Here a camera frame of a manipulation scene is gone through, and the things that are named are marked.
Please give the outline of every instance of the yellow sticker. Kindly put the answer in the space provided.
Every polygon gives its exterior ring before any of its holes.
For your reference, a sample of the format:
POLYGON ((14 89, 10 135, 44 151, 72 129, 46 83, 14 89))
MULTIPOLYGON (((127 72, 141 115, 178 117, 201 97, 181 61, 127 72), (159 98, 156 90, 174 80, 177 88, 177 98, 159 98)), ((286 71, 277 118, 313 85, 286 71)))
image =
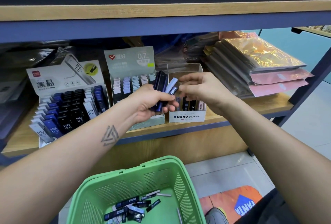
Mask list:
POLYGON ((95 76, 98 73, 98 67, 93 63, 87 63, 84 65, 84 71, 89 76, 95 76))

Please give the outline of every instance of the sneaker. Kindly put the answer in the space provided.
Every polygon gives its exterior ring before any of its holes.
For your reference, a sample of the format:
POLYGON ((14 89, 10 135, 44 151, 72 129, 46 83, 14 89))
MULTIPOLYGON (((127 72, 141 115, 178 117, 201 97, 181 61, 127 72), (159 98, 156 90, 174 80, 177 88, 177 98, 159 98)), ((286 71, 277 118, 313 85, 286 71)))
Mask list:
POLYGON ((206 213, 205 219, 207 224, 229 224, 222 210, 216 207, 206 213))

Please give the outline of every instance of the tiled floor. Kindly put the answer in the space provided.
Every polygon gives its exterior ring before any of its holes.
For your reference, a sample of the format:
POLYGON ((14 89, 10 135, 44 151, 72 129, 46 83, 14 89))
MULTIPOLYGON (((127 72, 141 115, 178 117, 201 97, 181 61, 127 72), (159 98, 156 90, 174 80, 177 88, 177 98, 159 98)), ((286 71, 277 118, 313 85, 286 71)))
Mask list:
MULTIPOLYGON (((322 82, 282 128, 331 159, 330 115, 331 84, 322 82)), ((246 152, 192 163, 185 167, 199 198, 244 185, 256 188, 262 196, 274 188, 256 157, 251 157, 246 152)), ((70 202, 71 200, 61 210, 59 224, 65 224, 70 202)))

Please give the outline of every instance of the forearm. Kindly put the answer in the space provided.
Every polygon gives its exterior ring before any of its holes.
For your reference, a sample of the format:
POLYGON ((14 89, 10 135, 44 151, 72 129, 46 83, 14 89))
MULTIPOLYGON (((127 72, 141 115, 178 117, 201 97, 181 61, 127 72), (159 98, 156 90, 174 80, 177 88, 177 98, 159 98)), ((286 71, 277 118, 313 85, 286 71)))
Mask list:
POLYGON ((331 161, 239 99, 222 108, 301 223, 331 219, 331 161))
POLYGON ((93 165, 134 124, 135 111, 124 104, 1 171, 2 223, 49 222, 93 165))

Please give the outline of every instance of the green plastic basket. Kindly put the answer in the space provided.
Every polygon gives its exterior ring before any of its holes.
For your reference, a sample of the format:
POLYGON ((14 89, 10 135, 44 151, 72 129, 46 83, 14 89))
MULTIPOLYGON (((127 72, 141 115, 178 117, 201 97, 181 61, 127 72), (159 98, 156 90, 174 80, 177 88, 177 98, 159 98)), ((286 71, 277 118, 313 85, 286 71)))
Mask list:
POLYGON ((180 223, 177 208, 184 224, 206 224, 191 178, 184 164, 174 156, 87 178, 73 195, 67 224, 105 224, 104 215, 112 212, 117 202, 158 189, 172 197, 151 198, 152 203, 158 198, 161 203, 145 212, 143 224, 180 223))

